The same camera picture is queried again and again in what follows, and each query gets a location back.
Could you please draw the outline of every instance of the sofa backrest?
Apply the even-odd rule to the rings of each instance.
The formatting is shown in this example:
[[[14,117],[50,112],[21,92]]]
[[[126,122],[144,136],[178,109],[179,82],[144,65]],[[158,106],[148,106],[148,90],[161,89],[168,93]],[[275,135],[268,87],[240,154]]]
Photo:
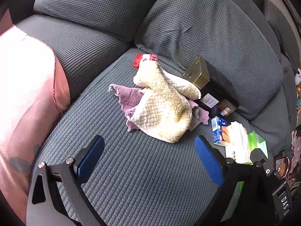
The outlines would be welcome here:
[[[132,40],[155,0],[36,0],[34,12],[48,14]]]
[[[281,52],[289,58],[295,75],[300,66],[300,53],[294,31],[284,14],[274,3],[270,0],[264,0],[263,4],[262,12],[276,34]]]
[[[254,118],[282,82],[282,67],[256,25],[231,0],[157,0],[136,45],[182,73],[201,56],[233,84],[239,110]]]
[[[258,27],[263,36],[266,38],[268,43],[274,50],[277,58],[280,58],[280,48],[279,43],[276,39],[275,33],[268,24],[262,12],[257,7],[254,0],[232,0],[245,14],[253,21],[253,23]]]

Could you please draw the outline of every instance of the pink blanket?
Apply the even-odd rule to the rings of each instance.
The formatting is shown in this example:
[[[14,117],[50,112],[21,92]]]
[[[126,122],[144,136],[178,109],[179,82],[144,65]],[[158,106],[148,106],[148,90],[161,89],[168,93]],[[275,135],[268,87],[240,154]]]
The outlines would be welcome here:
[[[43,142],[70,105],[53,51],[11,22],[0,21],[0,189],[26,223],[30,172]]]

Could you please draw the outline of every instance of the white towel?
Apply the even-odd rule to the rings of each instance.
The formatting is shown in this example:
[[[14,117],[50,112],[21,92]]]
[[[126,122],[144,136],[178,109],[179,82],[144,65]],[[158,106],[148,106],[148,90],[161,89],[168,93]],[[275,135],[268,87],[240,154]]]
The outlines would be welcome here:
[[[201,98],[189,81],[167,73],[156,61],[140,61],[133,79],[144,94],[128,120],[151,137],[175,143],[191,123],[192,109],[187,98]]]

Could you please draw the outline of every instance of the white label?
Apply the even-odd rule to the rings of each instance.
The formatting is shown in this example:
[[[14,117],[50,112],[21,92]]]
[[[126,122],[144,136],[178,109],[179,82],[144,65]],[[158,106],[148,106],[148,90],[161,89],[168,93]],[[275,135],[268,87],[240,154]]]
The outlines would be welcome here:
[[[218,129],[216,118],[214,118],[214,119],[211,120],[211,125],[212,125],[212,131],[213,132]]]
[[[207,105],[209,108],[212,108],[214,105],[216,105],[219,101],[212,97],[210,94],[206,94],[205,97],[201,99],[201,102],[203,102],[205,105]]]
[[[225,115],[228,114],[230,111],[231,111],[231,110],[230,110],[228,107],[226,107],[226,108],[221,112],[221,115],[222,115],[222,116],[225,116]]]

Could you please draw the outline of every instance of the towel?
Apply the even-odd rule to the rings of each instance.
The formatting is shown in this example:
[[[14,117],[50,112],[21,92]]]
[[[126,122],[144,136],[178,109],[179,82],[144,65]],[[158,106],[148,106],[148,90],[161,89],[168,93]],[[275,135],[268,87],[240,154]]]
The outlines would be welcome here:
[[[118,102],[121,106],[122,112],[125,113],[126,116],[131,117],[143,96],[143,93],[139,90],[142,89],[110,84],[108,92],[115,94],[119,98]],[[192,120],[188,129],[192,131],[201,123],[208,125],[209,112],[199,107],[197,103],[190,99],[188,99],[188,103],[192,108]],[[129,120],[126,120],[126,126],[128,127],[128,132],[131,130],[140,130],[139,127]]]
[[[209,112],[199,107],[197,103],[193,102],[190,99],[188,99],[188,102],[192,108],[192,119],[188,130],[192,131],[201,123],[208,125]]]
[[[189,81],[167,73],[157,61],[142,59],[133,79],[143,96],[127,119],[151,137],[177,142],[192,120],[188,102],[201,98],[199,89]]]

